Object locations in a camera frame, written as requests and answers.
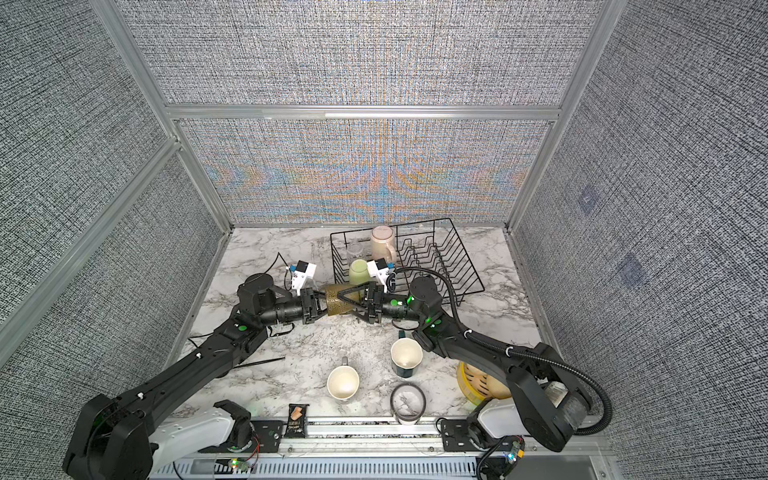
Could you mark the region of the amber glass cup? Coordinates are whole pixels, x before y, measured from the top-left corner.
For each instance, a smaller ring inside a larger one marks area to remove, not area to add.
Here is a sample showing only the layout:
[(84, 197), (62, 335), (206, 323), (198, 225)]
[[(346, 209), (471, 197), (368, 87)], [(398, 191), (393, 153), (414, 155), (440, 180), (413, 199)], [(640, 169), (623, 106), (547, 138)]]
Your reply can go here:
[(325, 301), (328, 316), (344, 315), (351, 313), (355, 306), (338, 297), (340, 291), (350, 288), (349, 283), (330, 284), (325, 287)]

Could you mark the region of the light green mug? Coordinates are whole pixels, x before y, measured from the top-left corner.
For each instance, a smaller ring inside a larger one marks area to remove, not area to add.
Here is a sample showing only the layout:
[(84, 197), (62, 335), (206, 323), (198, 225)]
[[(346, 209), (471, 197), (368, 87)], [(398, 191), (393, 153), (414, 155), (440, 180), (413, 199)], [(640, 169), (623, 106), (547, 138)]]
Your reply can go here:
[(370, 281), (368, 264), (364, 259), (355, 259), (349, 266), (349, 283), (353, 286), (367, 284)]

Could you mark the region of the clear glass tumbler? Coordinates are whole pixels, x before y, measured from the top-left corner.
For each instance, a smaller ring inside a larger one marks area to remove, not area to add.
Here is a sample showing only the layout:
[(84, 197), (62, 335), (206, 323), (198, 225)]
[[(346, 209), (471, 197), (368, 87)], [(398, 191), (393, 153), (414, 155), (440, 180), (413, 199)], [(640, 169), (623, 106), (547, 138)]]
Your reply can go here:
[(364, 242), (358, 239), (350, 239), (346, 243), (347, 263), (352, 265), (355, 260), (365, 258)]

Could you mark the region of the pink iridescent mug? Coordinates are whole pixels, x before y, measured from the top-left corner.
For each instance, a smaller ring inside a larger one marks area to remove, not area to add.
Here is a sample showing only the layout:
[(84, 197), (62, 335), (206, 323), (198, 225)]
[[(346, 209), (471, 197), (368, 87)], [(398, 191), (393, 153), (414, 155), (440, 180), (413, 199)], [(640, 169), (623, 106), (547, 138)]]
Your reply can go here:
[(383, 259), (387, 263), (394, 263), (397, 260), (395, 232), (390, 226), (374, 227), (370, 234), (370, 245), (373, 260)]

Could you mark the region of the black wire dish rack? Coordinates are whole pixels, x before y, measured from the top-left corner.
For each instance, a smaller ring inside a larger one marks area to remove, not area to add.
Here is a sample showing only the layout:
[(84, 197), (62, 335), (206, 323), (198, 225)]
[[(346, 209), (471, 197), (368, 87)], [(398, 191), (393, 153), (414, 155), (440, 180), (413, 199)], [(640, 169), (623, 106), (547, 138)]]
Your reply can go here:
[[(456, 301), (482, 293), (485, 285), (470, 258), (468, 250), (453, 222), (448, 217), (392, 224), (397, 267), (420, 267), (434, 270), (451, 281)], [(373, 258), (373, 229), (357, 228), (329, 235), (333, 278), (337, 283), (349, 281), (349, 268), (354, 258), (349, 248), (360, 247), (363, 257)]]

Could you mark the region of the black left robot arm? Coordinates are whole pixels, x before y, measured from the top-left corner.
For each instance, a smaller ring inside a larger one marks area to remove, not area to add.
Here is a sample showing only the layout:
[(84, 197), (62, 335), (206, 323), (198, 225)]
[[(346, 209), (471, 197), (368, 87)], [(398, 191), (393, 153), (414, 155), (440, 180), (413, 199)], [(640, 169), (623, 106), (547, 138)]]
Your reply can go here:
[(249, 358), (281, 322), (312, 323), (326, 314), (325, 295), (293, 294), (266, 274), (248, 277), (238, 302), (198, 347), (152, 379), (113, 398), (99, 394), (81, 409), (62, 469), (73, 479), (145, 479), (159, 462), (153, 439), (163, 421), (202, 387)]

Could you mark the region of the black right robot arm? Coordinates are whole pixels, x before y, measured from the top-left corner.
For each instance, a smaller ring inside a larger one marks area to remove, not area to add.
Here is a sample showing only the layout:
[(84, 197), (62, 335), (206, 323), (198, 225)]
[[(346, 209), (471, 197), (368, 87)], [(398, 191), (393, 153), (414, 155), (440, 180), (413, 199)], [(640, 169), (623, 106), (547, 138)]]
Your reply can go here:
[(337, 293), (337, 299), (370, 316), (416, 321), (414, 340), (426, 352), (461, 361), (500, 381), (511, 394), (529, 435), (560, 452), (574, 436), (605, 430), (614, 408), (607, 391), (593, 378), (567, 364), (551, 346), (534, 348), (504, 343), (464, 325), (457, 294), (443, 274), (423, 267), (397, 267), (386, 275), (415, 272), (406, 295), (371, 281)]

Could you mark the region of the dark green mug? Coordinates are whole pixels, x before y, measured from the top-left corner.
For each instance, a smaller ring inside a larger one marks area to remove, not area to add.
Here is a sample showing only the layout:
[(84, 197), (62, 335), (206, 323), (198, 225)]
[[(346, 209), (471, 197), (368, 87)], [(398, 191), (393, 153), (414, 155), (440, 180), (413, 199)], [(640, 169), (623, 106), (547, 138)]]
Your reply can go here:
[(391, 346), (390, 357), (395, 374), (401, 378), (410, 378), (423, 361), (423, 349), (416, 340), (400, 331), (398, 339)]

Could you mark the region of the black spoon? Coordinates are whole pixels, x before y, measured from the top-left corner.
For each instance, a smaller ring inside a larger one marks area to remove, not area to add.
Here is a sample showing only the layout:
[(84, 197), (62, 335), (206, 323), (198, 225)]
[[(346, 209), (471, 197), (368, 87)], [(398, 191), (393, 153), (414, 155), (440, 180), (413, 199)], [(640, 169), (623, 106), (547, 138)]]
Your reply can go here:
[(270, 359), (265, 359), (265, 360), (259, 360), (259, 361), (255, 361), (255, 362), (247, 362), (247, 363), (242, 363), (242, 364), (240, 364), (240, 365), (238, 365), (236, 367), (233, 367), (233, 370), (234, 369), (243, 369), (243, 368), (257, 367), (257, 366), (266, 365), (266, 364), (270, 364), (270, 363), (280, 362), (280, 361), (283, 361), (283, 360), (285, 360), (285, 357), (276, 357), (276, 358), (270, 358)]

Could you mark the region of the white cream mug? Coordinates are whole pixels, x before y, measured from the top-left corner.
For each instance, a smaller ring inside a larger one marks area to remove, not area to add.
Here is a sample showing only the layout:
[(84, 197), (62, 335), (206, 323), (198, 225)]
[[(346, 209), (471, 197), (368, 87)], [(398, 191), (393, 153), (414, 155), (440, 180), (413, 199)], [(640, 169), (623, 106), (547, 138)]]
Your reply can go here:
[(327, 377), (327, 391), (335, 400), (348, 401), (357, 393), (359, 386), (359, 374), (344, 356), (341, 365), (334, 368)]

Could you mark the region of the dark snack bar packet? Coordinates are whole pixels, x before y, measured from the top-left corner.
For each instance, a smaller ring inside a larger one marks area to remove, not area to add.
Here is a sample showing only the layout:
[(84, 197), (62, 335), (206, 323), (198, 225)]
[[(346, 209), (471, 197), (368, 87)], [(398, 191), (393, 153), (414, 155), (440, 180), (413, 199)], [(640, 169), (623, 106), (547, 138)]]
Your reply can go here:
[(308, 404), (292, 403), (289, 405), (285, 438), (305, 438), (307, 436), (308, 407)]

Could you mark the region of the clear glass with black rim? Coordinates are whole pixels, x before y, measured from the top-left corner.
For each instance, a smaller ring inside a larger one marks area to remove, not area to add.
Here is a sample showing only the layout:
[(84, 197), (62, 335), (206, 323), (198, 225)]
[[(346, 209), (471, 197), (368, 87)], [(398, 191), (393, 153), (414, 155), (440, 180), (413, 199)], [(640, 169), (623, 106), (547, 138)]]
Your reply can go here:
[(423, 390), (413, 383), (397, 385), (390, 395), (390, 410), (401, 425), (417, 423), (425, 413), (426, 404)]

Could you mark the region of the yellow bamboo steamer basket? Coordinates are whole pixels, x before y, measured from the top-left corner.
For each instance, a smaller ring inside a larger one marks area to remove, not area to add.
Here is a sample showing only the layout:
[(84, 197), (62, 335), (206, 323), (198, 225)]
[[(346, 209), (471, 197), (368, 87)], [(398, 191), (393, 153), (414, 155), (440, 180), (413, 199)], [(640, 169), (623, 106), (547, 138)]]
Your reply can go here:
[(463, 395), (474, 405), (511, 397), (510, 390), (495, 377), (464, 362), (458, 364), (456, 378)]

